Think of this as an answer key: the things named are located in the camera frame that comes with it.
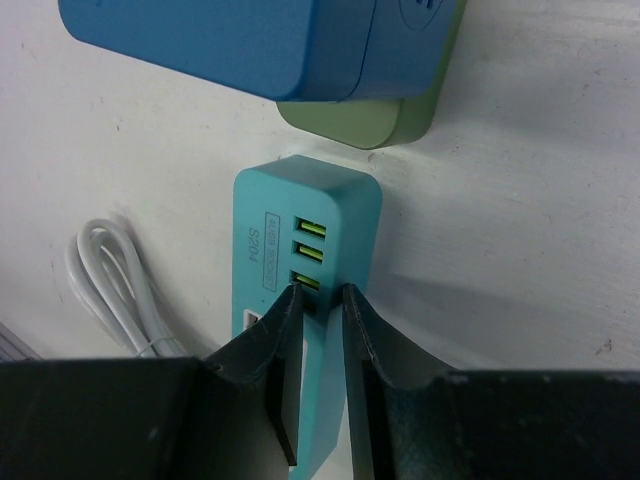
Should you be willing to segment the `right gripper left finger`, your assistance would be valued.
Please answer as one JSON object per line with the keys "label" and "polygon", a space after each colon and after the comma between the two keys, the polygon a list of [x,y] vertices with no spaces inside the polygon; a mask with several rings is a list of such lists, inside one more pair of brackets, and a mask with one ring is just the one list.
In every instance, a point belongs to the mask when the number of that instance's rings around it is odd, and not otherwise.
{"label": "right gripper left finger", "polygon": [[206,363],[211,468],[297,464],[303,350],[303,292],[285,287],[254,325]]}

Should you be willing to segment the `green power strip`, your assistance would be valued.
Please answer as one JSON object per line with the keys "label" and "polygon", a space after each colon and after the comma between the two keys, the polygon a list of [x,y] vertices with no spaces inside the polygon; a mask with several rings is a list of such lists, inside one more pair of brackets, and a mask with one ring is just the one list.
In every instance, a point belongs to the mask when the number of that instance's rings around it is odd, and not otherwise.
{"label": "green power strip", "polygon": [[299,130],[360,150],[419,140],[433,122],[464,10],[465,4],[458,1],[433,82],[423,95],[341,103],[279,102],[281,117]]}

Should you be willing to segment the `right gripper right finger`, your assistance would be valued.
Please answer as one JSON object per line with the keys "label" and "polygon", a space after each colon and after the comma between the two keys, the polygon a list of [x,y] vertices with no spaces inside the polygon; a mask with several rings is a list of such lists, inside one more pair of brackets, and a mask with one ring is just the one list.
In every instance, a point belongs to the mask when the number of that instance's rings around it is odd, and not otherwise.
{"label": "right gripper right finger", "polygon": [[344,366],[357,479],[460,479],[448,366],[342,290]]}

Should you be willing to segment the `blue cube socket adapter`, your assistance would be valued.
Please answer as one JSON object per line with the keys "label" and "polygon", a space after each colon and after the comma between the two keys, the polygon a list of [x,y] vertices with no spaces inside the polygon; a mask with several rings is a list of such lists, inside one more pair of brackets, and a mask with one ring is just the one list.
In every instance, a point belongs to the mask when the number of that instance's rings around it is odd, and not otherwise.
{"label": "blue cube socket adapter", "polygon": [[412,97],[434,77],[454,1],[64,0],[75,39],[273,101]]}

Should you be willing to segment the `teal power strip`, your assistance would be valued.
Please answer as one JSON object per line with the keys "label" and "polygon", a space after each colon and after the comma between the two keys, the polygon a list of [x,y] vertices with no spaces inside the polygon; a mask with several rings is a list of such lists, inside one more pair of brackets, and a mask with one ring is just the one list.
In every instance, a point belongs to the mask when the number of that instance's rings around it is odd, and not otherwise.
{"label": "teal power strip", "polygon": [[382,207],[369,174],[302,155],[241,171],[233,185],[231,328],[239,335],[282,290],[303,291],[298,461],[310,479],[337,446],[346,381],[341,292],[367,288]]}

